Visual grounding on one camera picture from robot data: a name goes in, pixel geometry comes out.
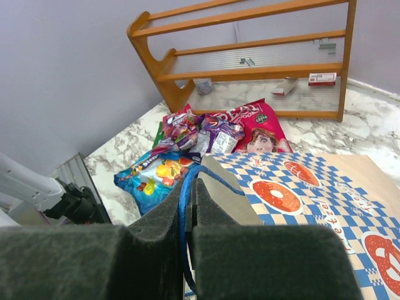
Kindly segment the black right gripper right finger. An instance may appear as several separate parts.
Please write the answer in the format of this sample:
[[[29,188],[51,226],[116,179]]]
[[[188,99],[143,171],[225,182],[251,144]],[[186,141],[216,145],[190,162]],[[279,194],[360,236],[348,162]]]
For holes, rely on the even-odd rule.
[[[198,299],[361,299],[334,231],[320,225],[242,226],[192,184]]]

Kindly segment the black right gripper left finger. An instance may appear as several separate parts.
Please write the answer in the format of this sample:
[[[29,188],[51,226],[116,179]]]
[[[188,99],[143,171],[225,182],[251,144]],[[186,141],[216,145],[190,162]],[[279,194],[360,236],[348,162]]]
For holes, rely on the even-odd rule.
[[[1,229],[2,299],[182,299],[181,184],[130,226]]]

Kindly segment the blue gummy snack bag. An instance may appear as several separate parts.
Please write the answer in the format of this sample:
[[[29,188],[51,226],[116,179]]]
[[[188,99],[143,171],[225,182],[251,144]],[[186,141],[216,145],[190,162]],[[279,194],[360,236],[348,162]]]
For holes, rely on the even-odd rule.
[[[179,152],[148,151],[132,166],[114,175],[114,184],[133,196],[140,215],[161,203],[175,185],[199,164]]]

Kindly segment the red pink snack bag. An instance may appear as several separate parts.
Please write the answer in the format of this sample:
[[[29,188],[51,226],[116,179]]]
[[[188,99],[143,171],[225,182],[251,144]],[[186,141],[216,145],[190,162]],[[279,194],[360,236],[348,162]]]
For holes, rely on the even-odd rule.
[[[281,128],[276,113],[265,99],[250,102],[235,109],[210,113],[244,129],[235,150],[237,153],[291,153],[288,140]]]

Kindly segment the blue checkered paper bag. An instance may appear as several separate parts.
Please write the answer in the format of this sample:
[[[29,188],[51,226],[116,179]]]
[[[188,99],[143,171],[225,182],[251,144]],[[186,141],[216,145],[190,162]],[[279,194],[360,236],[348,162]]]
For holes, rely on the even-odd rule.
[[[399,298],[399,189],[368,158],[298,153],[205,157],[186,174],[179,197],[184,277],[195,295],[190,192],[197,179],[242,226],[332,229],[350,260],[361,299]]]

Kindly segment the pink berry candy packet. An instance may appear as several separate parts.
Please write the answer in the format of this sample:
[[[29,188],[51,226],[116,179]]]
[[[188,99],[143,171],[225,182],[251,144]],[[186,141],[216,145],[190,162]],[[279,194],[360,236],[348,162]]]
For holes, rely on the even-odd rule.
[[[195,146],[200,122],[201,118],[192,112],[189,104],[178,112],[164,116],[162,119],[164,137],[153,147],[152,155],[181,152]]]

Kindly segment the green snack bag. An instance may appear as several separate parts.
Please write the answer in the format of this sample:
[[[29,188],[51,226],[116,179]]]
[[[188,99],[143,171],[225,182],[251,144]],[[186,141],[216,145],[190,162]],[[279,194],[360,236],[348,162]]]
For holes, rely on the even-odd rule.
[[[154,149],[163,139],[164,139],[164,126],[163,126],[163,122],[160,121],[152,148]]]

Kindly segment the purple snack bag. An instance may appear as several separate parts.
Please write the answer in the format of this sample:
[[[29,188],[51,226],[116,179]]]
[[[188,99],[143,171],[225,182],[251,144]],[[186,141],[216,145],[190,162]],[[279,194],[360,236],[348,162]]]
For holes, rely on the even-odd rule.
[[[210,114],[203,114],[197,143],[187,154],[191,158],[201,159],[206,153],[231,153],[243,138],[244,129],[240,125]]]

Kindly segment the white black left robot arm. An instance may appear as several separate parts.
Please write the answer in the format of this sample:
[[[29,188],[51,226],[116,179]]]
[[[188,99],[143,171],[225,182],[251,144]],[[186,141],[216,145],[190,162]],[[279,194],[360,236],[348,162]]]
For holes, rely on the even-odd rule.
[[[1,192],[51,219],[65,217],[74,224],[107,224],[111,220],[87,186],[42,176],[1,154]]]

